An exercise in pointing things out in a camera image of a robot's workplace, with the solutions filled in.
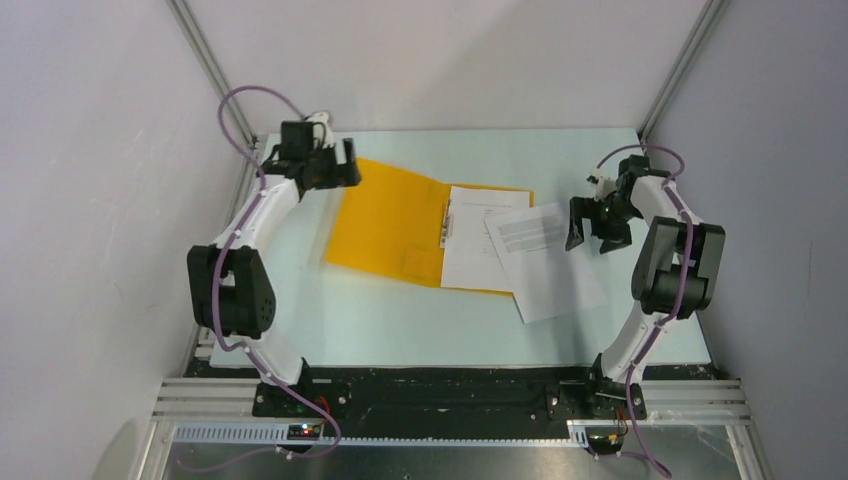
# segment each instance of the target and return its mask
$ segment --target aluminum frame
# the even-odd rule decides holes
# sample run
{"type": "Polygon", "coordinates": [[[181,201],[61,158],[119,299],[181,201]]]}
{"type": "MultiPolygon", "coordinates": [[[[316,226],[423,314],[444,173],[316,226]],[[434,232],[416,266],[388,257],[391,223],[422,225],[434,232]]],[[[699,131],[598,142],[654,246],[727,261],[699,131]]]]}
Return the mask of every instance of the aluminum frame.
{"type": "MultiPolygon", "coordinates": [[[[168,378],[162,383],[145,437],[135,480],[160,479],[173,443],[268,445],[308,444],[286,440],[290,424],[307,418],[252,416],[258,379],[168,378]]],[[[773,478],[738,380],[650,380],[640,383],[648,409],[646,426],[724,426],[743,480],[773,478]]],[[[584,447],[586,428],[612,427],[610,420],[569,420],[570,439],[517,441],[440,441],[398,438],[342,437],[341,445],[447,447],[584,447]]],[[[329,443],[322,439],[320,443],[329,443]]]]}
{"type": "MultiPolygon", "coordinates": [[[[694,63],[709,34],[715,29],[727,0],[709,0],[692,29],[686,44],[678,56],[674,68],[653,102],[641,128],[642,138],[648,137],[664,112],[664,109],[680,85],[685,74],[694,63]]],[[[210,84],[219,98],[230,90],[224,72],[215,59],[186,0],[168,0],[175,19],[183,30],[187,42],[206,72],[210,84]]],[[[227,112],[237,125],[241,139],[250,146],[256,134],[236,101],[232,101],[227,112]]],[[[249,169],[241,172],[239,189],[233,200],[231,214],[244,196],[249,169]]],[[[199,329],[186,363],[192,358],[208,359],[212,354],[214,336],[208,329],[199,329]]],[[[135,480],[158,480],[163,478],[168,465],[171,446],[174,442],[208,441],[217,443],[260,443],[260,440],[279,440],[281,426],[301,423],[298,418],[254,418],[251,415],[256,379],[165,379],[160,389],[142,451],[131,478],[135,480]],[[270,432],[254,438],[245,432],[270,432]]],[[[643,395],[648,407],[645,425],[723,425],[731,442],[736,463],[743,480],[771,479],[773,475],[763,454],[759,436],[751,418],[750,408],[736,380],[671,380],[643,381],[643,395]]],[[[572,440],[484,442],[493,446],[525,445],[530,447],[579,447],[585,442],[585,429],[593,426],[614,426],[606,420],[570,420],[572,440]]],[[[478,442],[408,441],[403,439],[344,438],[346,445],[402,446],[444,445],[482,446],[478,442]]]]}

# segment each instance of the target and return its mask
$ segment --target document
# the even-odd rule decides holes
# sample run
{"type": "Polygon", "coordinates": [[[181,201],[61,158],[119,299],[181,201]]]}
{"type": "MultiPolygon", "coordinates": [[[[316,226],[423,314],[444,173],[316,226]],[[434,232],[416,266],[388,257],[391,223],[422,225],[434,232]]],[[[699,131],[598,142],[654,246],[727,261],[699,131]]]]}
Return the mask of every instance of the document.
{"type": "Polygon", "coordinates": [[[485,219],[524,323],[607,302],[581,249],[565,251],[568,205],[542,205],[485,219]]]}
{"type": "Polygon", "coordinates": [[[509,292],[485,219],[529,207],[530,192],[451,187],[442,228],[441,286],[509,292]]]}

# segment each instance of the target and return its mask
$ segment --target metal grating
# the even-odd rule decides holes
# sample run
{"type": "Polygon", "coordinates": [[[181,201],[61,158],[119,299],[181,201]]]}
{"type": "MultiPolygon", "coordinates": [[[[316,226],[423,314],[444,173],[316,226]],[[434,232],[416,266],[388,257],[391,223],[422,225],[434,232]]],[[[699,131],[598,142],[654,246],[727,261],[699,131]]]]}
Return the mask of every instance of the metal grating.
{"type": "MultiPolygon", "coordinates": [[[[274,423],[185,423],[177,427],[174,434],[175,443],[227,443],[238,445],[273,445],[273,444],[310,444],[312,440],[287,440],[286,431],[290,424],[274,423]]],[[[544,440],[449,440],[438,438],[406,439],[406,438],[363,438],[343,437],[345,446],[373,447],[580,447],[588,445],[586,429],[582,426],[571,426],[571,438],[556,438],[544,440]]],[[[329,443],[330,439],[322,438],[319,443],[329,443]]]]}
{"type": "Polygon", "coordinates": [[[174,442],[273,444],[285,442],[288,424],[196,423],[177,428],[174,442]]]}

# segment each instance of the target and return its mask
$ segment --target red wire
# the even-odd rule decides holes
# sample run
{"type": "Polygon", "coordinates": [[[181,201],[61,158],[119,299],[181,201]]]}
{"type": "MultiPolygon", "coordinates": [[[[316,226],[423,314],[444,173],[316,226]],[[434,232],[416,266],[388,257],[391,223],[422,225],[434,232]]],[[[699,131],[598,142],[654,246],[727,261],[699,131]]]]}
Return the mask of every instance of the red wire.
{"type": "MultiPolygon", "coordinates": [[[[332,413],[330,413],[330,404],[327,402],[327,399],[324,398],[323,395],[318,397],[318,401],[324,404],[324,410],[327,411],[327,415],[332,415],[332,413]]],[[[321,422],[321,425],[324,425],[325,423],[327,423],[326,419],[323,422],[321,422]]]]}
{"type": "Polygon", "coordinates": [[[624,433],[622,433],[621,435],[627,435],[627,433],[630,432],[630,426],[627,425],[627,416],[624,414],[624,409],[620,407],[615,409],[615,419],[618,420],[618,431],[621,432],[621,424],[623,423],[624,433]]]}

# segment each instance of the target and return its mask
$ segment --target white paper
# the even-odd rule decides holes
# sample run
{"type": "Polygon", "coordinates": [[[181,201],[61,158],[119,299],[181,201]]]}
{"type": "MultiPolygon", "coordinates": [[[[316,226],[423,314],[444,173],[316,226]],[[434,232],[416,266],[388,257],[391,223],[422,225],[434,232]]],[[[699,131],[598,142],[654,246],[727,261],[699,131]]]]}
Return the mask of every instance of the white paper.
{"type": "Polygon", "coordinates": [[[524,323],[606,303],[589,258],[565,251],[568,206],[553,203],[485,220],[524,323]]]}
{"type": "Polygon", "coordinates": [[[485,219],[529,206],[529,192],[451,187],[442,287],[509,292],[485,219]]]}

